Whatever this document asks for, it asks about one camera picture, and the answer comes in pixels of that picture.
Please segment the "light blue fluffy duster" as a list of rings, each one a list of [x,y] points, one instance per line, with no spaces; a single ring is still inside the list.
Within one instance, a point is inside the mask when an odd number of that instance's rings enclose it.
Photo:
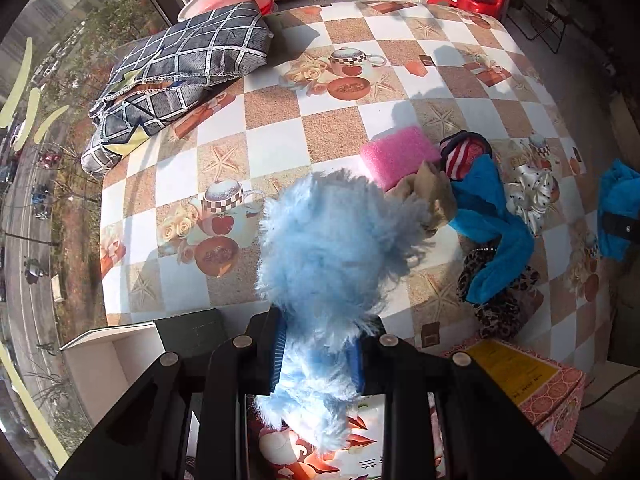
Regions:
[[[360,394],[347,352],[388,290],[427,251],[431,219],[418,196],[387,196],[347,170],[307,174],[265,201],[256,292],[286,323],[280,378],[256,408],[320,451],[342,448]]]

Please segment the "blue fabric cloth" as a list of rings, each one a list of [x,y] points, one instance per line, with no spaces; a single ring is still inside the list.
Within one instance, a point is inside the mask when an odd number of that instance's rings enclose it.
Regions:
[[[620,159],[600,177],[597,228],[600,251],[622,262],[639,245],[640,174]]]
[[[457,213],[450,226],[476,244],[498,243],[494,258],[477,271],[465,296],[471,304],[484,304],[525,270],[534,252],[534,237],[525,222],[506,208],[506,193],[490,155],[477,157],[451,188]]]

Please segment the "beige knitted hat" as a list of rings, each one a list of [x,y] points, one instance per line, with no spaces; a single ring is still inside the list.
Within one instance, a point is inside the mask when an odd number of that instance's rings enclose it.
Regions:
[[[414,174],[407,174],[386,192],[398,200],[411,197],[425,203],[427,214],[421,217],[420,225],[426,238],[433,237],[457,214],[457,203],[449,178],[431,162],[422,162]]]

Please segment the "large pink foam sponge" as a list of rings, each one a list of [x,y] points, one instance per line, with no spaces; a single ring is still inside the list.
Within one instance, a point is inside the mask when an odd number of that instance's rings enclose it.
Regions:
[[[408,174],[415,174],[424,162],[440,161],[439,149],[417,126],[402,128],[363,144],[360,156],[375,183],[384,191]]]

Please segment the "white polka dot scarf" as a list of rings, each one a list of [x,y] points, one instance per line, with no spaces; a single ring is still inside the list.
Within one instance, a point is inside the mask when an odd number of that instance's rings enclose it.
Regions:
[[[506,209],[538,236],[552,204],[554,177],[549,169],[521,165],[511,172],[506,190]]]

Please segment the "leopard print cloth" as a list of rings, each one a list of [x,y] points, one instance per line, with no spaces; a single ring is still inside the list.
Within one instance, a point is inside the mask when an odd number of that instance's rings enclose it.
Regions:
[[[496,255],[494,244],[473,248],[463,260],[463,269],[458,278],[458,297],[464,304],[473,307],[480,324],[480,338],[513,340],[528,320],[544,302],[538,290],[540,274],[526,266],[518,278],[486,302],[471,302],[468,299],[472,279],[483,270]]]

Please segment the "large white storage box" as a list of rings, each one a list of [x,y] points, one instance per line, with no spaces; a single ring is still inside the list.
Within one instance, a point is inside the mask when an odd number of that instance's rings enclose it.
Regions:
[[[97,424],[162,354],[182,358],[214,350],[227,339],[216,309],[88,330],[61,347],[82,407]]]

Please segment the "red paper box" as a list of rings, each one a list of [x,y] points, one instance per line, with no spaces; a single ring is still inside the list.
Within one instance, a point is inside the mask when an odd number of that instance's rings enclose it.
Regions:
[[[498,384],[556,454],[569,447],[577,426],[586,374],[500,339],[472,338],[444,353],[465,352]]]

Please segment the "red striped knit hat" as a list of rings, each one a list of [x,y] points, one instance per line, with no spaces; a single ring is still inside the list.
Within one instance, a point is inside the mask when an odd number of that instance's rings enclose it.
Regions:
[[[443,138],[439,144],[440,168],[450,180],[460,181],[471,170],[475,159],[492,156],[489,142],[479,133],[460,130]]]

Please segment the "checkered patterned tablecloth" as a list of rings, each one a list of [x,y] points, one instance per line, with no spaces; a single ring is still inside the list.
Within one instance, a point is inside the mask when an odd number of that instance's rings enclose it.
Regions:
[[[518,342],[590,372],[611,333],[596,240],[597,176],[525,44],[494,18],[443,6],[342,2],[270,20],[268,65],[134,150],[105,177],[100,263],[108,324],[255,301],[264,196],[310,172],[366,174],[368,141],[418,127],[484,136],[504,182],[549,170]]]

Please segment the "dark plaid pillow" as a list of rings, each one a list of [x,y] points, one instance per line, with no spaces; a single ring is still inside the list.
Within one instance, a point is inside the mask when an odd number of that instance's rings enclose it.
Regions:
[[[112,68],[88,116],[96,131],[80,156],[103,177],[228,81],[267,63],[272,32],[255,1],[232,3],[136,41]]]

